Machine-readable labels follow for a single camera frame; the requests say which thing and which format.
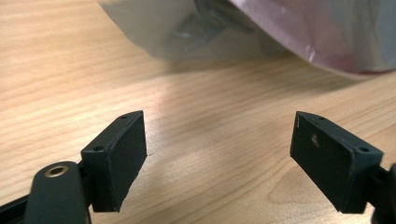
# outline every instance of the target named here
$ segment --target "wood grain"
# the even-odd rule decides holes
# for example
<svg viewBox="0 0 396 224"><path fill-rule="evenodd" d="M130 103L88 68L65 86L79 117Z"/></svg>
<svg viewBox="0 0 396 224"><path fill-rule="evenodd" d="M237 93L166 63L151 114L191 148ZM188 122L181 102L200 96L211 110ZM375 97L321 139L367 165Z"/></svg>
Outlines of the wood grain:
<svg viewBox="0 0 396 224"><path fill-rule="evenodd" d="M369 223L339 214L289 156L296 110L396 161L396 74L352 81L287 54L164 62L97 2L0 1L0 204L79 152L118 115L145 111L148 158L119 214L93 223Z"/></svg>

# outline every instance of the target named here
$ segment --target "black plastic bracket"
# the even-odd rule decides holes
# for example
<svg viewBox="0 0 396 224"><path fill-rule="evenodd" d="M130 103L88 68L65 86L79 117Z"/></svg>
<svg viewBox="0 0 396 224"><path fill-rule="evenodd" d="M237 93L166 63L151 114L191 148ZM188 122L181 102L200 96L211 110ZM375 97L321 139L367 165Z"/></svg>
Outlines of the black plastic bracket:
<svg viewBox="0 0 396 224"><path fill-rule="evenodd" d="M143 111L118 117L81 157L41 169L29 195L0 206L0 223L91 223L91 204L95 212L119 212L147 157Z"/></svg>
<svg viewBox="0 0 396 224"><path fill-rule="evenodd" d="M321 116L297 112L290 155L342 213L363 213L395 223L396 167L380 167L383 152Z"/></svg>

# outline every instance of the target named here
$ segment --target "wooden table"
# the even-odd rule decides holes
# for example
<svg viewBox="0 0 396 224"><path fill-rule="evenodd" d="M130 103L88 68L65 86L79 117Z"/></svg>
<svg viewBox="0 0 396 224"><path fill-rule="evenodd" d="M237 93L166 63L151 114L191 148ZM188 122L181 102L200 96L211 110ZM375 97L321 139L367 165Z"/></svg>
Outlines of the wooden table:
<svg viewBox="0 0 396 224"><path fill-rule="evenodd" d="M93 223L369 223L337 213L290 158L296 110L396 161L396 74L353 81L287 54L169 63L131 43L96 1L0 2L0 204L145 111L148 158L119 214Z"/></svg>

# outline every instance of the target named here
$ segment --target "mounting hole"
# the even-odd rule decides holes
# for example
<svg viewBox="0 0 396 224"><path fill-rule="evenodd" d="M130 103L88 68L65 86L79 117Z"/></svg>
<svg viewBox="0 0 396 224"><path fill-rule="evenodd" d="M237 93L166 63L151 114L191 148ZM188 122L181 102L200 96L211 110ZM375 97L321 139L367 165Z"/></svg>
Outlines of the mounting hole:
<svg viewBox="0 0 396 224"><path fill-rule="evenodd" d="M93 151L103 151L103 147L94 147Z"/></svg>
<svg viewBox="0 0 396 224"><path fill-rule="evenodd" d="M359 150L362 152L369 152L370 149L368 149L367 147L359 147Z"/></svg>
<svg viewBox="0 0 396 224"><path fill-rule="evenodd" d="M69 169L69 167L61 165L61 166L55 166L50 168L46 173L45 176L46 177L56 177L56 176L60 176L63 175L64 173L67 172L67 170Z"/></svg>

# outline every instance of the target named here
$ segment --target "brass grommet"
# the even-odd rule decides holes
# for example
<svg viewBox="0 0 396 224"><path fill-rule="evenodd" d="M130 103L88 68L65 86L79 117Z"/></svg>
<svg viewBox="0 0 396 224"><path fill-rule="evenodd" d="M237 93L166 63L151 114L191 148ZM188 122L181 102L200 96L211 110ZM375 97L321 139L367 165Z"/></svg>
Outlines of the brass grommet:
<svg viewBox="0 0 396 224"><path fill-rule="evenodd" d="M69 167L65 165L54 166L45 173L45 176L46 177L60 176L66 173L68 169Z"/></svg>

